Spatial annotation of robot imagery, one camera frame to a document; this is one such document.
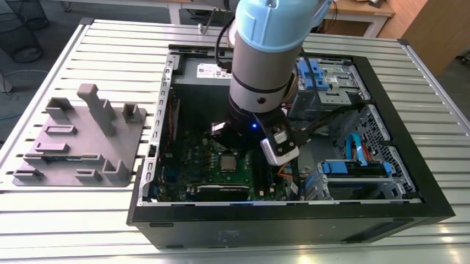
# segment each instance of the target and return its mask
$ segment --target table leg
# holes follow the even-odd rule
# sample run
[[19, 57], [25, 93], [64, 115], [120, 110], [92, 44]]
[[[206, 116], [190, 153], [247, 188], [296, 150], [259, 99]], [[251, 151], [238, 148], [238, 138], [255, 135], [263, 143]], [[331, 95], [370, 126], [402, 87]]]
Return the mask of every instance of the table leg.
[[369, 28], [365, 33], [365, 37], [377, 37], [381, 33], [385, 23], [387, 22], [389, 17], [375, 16], [373, 22], [369, 25]]
[[182, 5], [178, 3], [168, 3], [168, 12], [170, 12], [170, 23], [175, 25], [182, 24], [179, 10]]
[[61, 6], [61, 9], [64, 10], [64, 12], [68, 13], [72, 11], [72, 9], [71, 9], [72, 3], [71, 2], [60, 1], [60, 6]]

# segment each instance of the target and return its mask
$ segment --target white label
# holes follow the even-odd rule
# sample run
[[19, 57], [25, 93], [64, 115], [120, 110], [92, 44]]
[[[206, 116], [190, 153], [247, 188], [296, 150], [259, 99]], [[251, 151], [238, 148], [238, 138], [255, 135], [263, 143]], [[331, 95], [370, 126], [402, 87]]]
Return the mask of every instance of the white label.
[[278, 134], [275, 134], [274, 135], [274, 140], [276, 141], [278, 144], [284, 142], [287, 140], [286, 132], [279, 132]]
[[232, 75], [224, 72], [216, 64], [202, 63], [198, 65], [198, 78], [231, 79]]
[[337, 77], [324, 77], [324, 79], [329, 83], [338, 83]]
[[292, 192], [294, 192], [295, 194], [299, 192], [299, 187], [296, 186], [296, 184], [294, 183], [294, 181], [292, 181], [292, 183], [291, 183], [291, 190], [292, 190]]

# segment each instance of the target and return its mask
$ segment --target trash bin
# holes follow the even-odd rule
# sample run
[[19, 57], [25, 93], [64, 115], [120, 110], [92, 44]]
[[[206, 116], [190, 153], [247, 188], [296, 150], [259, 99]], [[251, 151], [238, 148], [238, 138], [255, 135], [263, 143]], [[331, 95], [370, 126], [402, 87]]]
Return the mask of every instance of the trash bin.
[[0, 49], [15, 62], [32, 62], [43, 55], [27, 18], [13, 13], [0, 14]]
[[27, 19], [27, 26], [31, 30], [45, 28], [49, 20], [39, 0], [5, 0], [5, 2], [20, 19]]

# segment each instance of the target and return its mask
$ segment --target aluminum slotted table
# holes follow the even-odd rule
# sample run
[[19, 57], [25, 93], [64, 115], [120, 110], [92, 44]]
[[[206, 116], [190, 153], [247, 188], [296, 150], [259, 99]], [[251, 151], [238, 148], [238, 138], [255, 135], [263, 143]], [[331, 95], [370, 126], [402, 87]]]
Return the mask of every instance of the aluminum slotted table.
[[[318, 245], [158, 251], [126, 225], [126, 188], [16, 187], [12, 171], [33, 144], [51, 97], [76, 96], [95, 83], [114, 106], [155, 111], [168, 44], [214, 46], [219, 28], [83, 20], [0, 150], [0, 261], [55, 263], [469, 263], [470, 125], [409, 46], [395, 40], [311, 35], [306, 52], [366, 56], [457, 216], [369, 245]], [[142, 140], [150, 138], [146, 117]], [[138, 150], [136, 165], [147, 149]]]

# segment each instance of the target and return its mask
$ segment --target black case frame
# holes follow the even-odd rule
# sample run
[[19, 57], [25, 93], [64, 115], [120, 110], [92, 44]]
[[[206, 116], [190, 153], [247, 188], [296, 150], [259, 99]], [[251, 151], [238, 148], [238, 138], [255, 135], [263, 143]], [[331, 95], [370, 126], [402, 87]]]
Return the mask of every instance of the black case frame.
[[[211, 58], [214, 48], [171, 46], [188, 56]], [[366, 243], [422, 224], [454, 216], [403, 121], [393, 106], [367, 58], [302, 53], [351, 59], [398, 149], [422, 203], [284, 206], [136, 206], [140, 185], [138, 172], [127, 224], [136, 226], [154, 246], [218, 248], [331, 243]]]

